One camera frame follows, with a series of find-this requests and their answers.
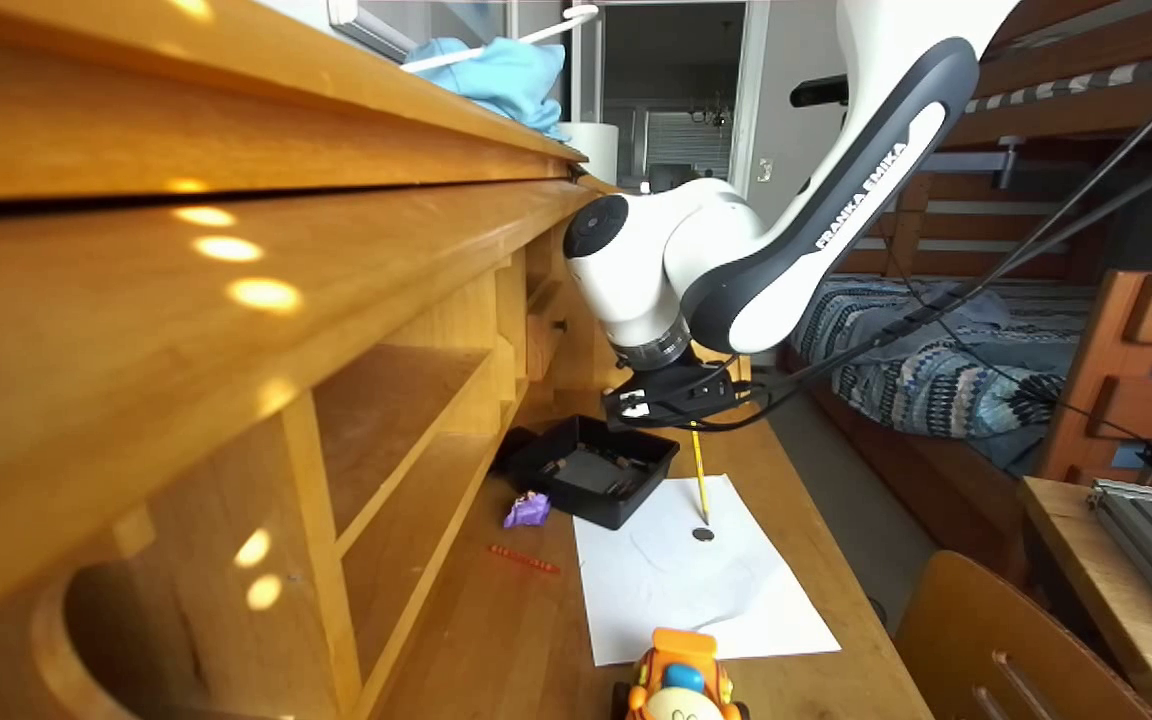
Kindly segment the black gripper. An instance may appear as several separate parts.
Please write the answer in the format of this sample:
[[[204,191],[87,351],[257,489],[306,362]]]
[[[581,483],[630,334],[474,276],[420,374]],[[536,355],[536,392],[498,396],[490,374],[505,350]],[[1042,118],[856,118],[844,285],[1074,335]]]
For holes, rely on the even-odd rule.
[[[630,427],[703,427],[744,399],[750,381],[735,381],[725,362],[680,362],[657,374],[634,374],[605,396],[605,414]]]

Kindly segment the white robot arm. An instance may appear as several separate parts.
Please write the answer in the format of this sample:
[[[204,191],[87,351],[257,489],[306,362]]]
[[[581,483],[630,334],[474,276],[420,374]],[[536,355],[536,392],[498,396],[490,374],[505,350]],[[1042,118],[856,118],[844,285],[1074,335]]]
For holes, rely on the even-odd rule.
[[[599,196],[565,259],[630,381],[605,414],[703,427],[742,403],[721,363],[775,350],[820,282],[956,128],[1018,0],[838,0],[844,126],[775,223],[727,181]]]

